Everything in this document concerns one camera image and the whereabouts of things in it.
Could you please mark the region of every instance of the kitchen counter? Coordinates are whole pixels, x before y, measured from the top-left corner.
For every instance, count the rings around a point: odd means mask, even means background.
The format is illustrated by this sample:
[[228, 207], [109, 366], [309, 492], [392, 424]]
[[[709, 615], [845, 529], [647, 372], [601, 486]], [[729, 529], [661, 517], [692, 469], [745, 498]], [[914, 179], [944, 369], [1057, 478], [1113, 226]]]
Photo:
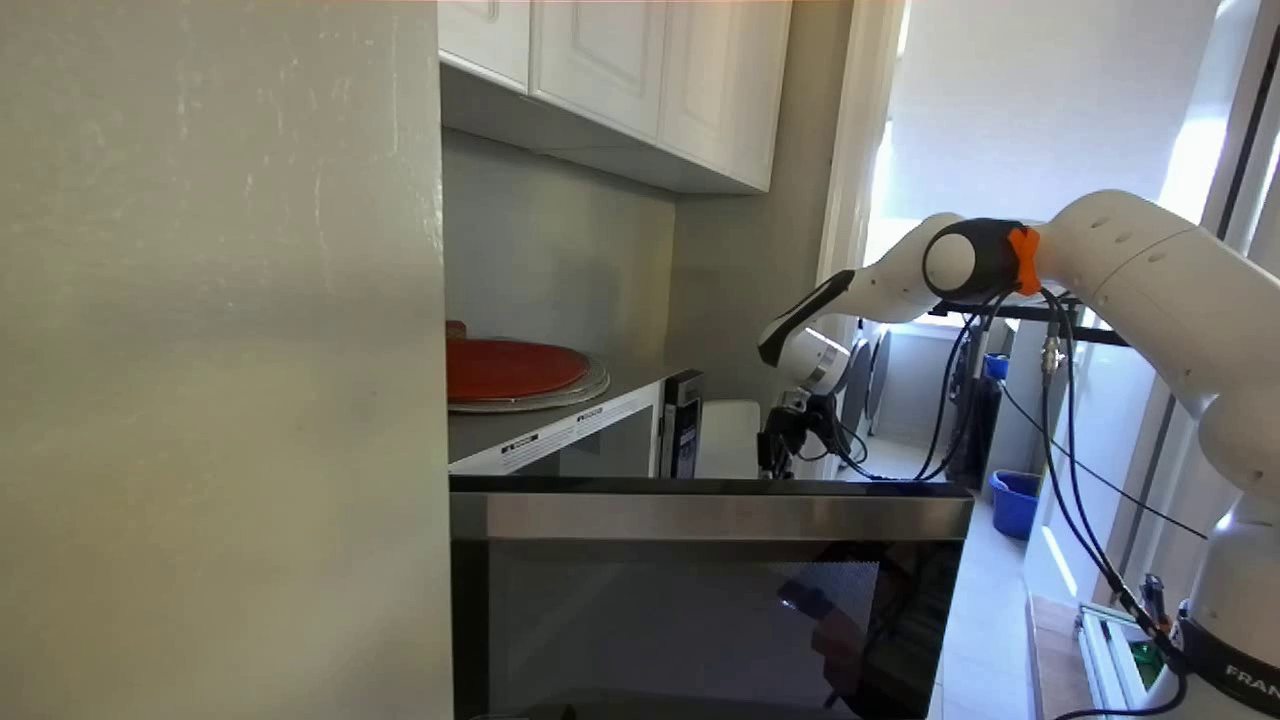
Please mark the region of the kitchen counter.
[[992, 529], [987, 499], [967, 517], [928, 715], [1035, 715], [1024, 545]]

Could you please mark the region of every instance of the wire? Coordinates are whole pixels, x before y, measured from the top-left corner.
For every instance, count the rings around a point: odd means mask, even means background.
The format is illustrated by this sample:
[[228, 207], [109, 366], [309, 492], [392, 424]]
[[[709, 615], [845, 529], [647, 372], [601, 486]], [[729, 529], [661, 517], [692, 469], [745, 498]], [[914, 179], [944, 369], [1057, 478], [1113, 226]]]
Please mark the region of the wire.
[[[1020, 413], [1035, 432], [1047, 432], [1007, 387], [999, 387], [999, 396], [1004, 396], [1007, 407]], [[1058, 439], [1051, 439], [1051, 449], [1057, 449], [1058, 457], [1066, 457], [1084, 478], [1101, 480], [1105, 490], [1113, 490], [1115, 498], [1123, 498], [1126, 504], [1134, 504], [1138, 512], [1146, 512], [1146, 517], [1157, 517], [1157, 519], [1162, 519], [1162, 525], [1196, 536], [1201, 545], [1208, 541], [1201, 529], [1191, 529], [1191, 525], [1182, 525], [1182, 519], [1177, 519], [1177, 517], [1150, 508], [1150, 504], [1142, 504], [1138, 498], [1123, 492], [1123, 490], [1118, 490], [1115, 480], [1106, 480], [1105, 474], [1087, 469], [1087, 464], [1084, 464], [1078, 457], [1073, 457]]]
[[847, 446], [856, 449], [856, 464], [864, 464], [871, 457], [869, 439], [856, 435], [856, 430], [845, 430]]
[[1150, 705], [1150, 709], [1074, 709], [1074, 714], [1065, 714], [1057, 720], [1078, 720], [1078, 715], [1162, 715], [1172, 709], [1180, 709], [1187, 702], [1187, 678], [1182, 673], [1172, 673], [1177, 688], [1162, 705]]
[[[1130, 620], [1157, 641], [1161, 654], [1177, 654], [1167, 645], [1167, 634], [1130, 601], [1130, 594], [1123, 589], [1123, 577], [1115, 573], [1115, 564], [1106, 561], [1105, 545], [1095, 541], [1091, 525], [1087, 525], [1087, 508], [1084, 508], [1084, 492], [1078, 492], [1078, 464], [1074, 464], [1074, 305], [1042, 293], [1051, 315], [1058, 322], [1058, 336], [1065, 336], [1065, 405], [1066, 405], [1066, 480], [1073, 480], [1073, 499], [1074, 499], [1074, 512], [1066, 508], [1065, 499], [1065, 490], [1058, 490], [1058, 478], [1057, 478], [1057, 457], [1051, 457], [1051, 432], [1047, 432], [1047, 379], [1039, 383], [1039, 435], [1042, 435], [1042, 469], [1051, 478], [1051, 498], [1057, 498], [1057, 508], [1065, 517], [1065, 525], [1073, 529], [1073, 536], [1078, 541], [1084, 557], [1095, 564], [1095, 573], [1105, 577], [1105, 584], [1113, 589], [1115, 603], [1123, 613], [1130, 613]], [[1187, 695], [1187, 682], [1182, 673], [1177, 673], [1177, 692], [1172, 702], [1157, 705], [1157, 709], [1078, 709], [1078, 714], [1066, 714], [1058, 720], [1074, 720], [1074, 715], [1162, 715], [1172, 714], [1177, 705], [1182, 705]]]
[[957, 383], [957, 362], [960, 362], [960, 350], [973, 342], [973, 331], [992, 326], [992, 315], [999, 313], [1004, 302], [1007, 302], [1007, 296], [987, 296], [984, 310], [973, 313], [973, 315], [960, 326], [960, 331], [957, 331], [957, 342], [953, 342], [953, 350], [946, 350], [944, 372], [941, 372], [933, 432], [928, 432], [928, 449], [925, 449], [925, 460], [920, 460], [914, 478], [878, 478], [878, 474], [869, 474], [869, 469], [864, 469], [864, 464], [869, 464], [869, 453], [864, 453], [859, 464], [852, 464], [847, 457], [841, 457], [847, 469], [856, 469], [856, 474], [859, 474], [864, 480], [871, 480], [871, 486], [928, 486], [928, 480], [937, 480], [937, 478], [944, 478], [944, 474], [953, 469], [953, 460], [957, 460], [957, 453], [960, 453], [960, 435], [953, 435], [946, 453], [944, 453], [937, 464], [933, 464], [933, 457], [937, 457], [937, 446], [941, 446], [941, 430], [944, 430], [944, 420], [946, 420], [946, 387]]

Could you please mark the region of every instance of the upper cabinet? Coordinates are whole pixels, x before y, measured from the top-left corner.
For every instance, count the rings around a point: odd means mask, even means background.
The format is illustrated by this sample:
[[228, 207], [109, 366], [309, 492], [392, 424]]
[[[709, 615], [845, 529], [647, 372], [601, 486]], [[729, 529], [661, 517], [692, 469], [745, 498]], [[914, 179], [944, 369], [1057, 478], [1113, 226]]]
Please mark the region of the upper cabinet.
[[445, 0], [441, 60], [526, 94], [526, 0]]
[[445, 126], [673, 193], [765, 193], [788, 20], [793, 0], [445, 0]]
[[788, 57], [788, 0], [673, 0], [661, 145], [767, 189]]
[[655, 142], [668, 4], [553, 0], [530, 13], [530, 97]]

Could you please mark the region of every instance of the red plate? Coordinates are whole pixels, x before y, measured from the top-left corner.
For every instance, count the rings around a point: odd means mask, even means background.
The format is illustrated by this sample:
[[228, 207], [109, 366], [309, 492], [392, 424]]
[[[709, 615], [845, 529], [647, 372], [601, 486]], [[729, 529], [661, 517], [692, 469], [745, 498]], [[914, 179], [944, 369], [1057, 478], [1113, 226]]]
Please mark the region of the red plate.
[[563, 391], [589, 377], [591, 362], [525, 342], [446, 342], [446, 405], [510, 405]]

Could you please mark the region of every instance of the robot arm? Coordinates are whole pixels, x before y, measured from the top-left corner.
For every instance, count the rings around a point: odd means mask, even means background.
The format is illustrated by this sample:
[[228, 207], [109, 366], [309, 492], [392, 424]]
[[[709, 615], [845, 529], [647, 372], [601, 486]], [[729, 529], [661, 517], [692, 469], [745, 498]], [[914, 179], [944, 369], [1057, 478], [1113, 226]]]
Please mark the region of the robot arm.
[[1047, 226], [933, 218], [871, 270], [841, 272], [761, 342], [802, 391], [841, 387], [834, 315], [914, 322], [937, 302], [1066, 288], [1095, 310], [1196, 413], [1203, 457], [1280, 504], [1280, 285], [1203, 229], [1126, 193], [1091, 193]]
[[819, 310], [913, 322], [933, 302], [1039, 288], [1105, 315], [1201, 413], [1208, 464], [1243, 492], [1187, 596], [1177, 663], [1196, 682], [1182, 714], [1240, 715], [1243, 705], [1280, 715], [1280, 285], [1268, 272], [1138, 195], [1091, 193], [1039, 229], [933, 218], [827, 305], [802, 305], [795, 313], [807, 315], [773, 331], [807, 327]]

